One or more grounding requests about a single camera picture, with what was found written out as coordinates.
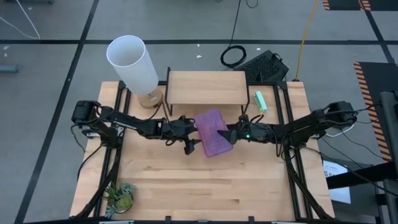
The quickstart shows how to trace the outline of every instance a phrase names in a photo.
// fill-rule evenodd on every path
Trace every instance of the green plant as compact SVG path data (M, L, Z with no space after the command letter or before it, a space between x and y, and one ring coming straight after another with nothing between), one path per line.
M123 183L117 189L116 186L111 183L105 190L108 193L105 200L109 200L108 206L106 207L105 217L111 218L115 213L121 213L129 210L133 204L132 192L136 186L128 183Z

